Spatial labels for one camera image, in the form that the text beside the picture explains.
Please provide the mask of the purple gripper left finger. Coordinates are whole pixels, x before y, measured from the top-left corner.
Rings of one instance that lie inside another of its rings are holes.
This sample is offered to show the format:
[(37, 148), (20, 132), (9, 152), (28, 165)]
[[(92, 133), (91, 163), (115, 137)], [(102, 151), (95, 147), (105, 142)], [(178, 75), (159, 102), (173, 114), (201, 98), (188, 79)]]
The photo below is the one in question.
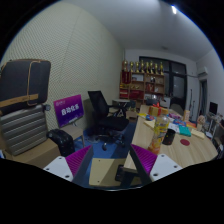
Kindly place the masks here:
[(89, 145), (67, 157), (56, 157), (51, 163), (44, 167), (44, 170), (69, 182), (80, 185), (93, 154), (93, 147)]

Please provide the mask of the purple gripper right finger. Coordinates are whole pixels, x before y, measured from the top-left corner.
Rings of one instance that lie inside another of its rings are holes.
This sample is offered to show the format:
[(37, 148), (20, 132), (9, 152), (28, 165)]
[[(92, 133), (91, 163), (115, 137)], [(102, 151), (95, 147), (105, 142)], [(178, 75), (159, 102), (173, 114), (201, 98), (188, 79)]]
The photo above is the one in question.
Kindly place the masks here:
[(182, 169), (167, 155), (155, 155), (134, 144), (131, 145), (130, 155), (143, 185), (150, 184)]

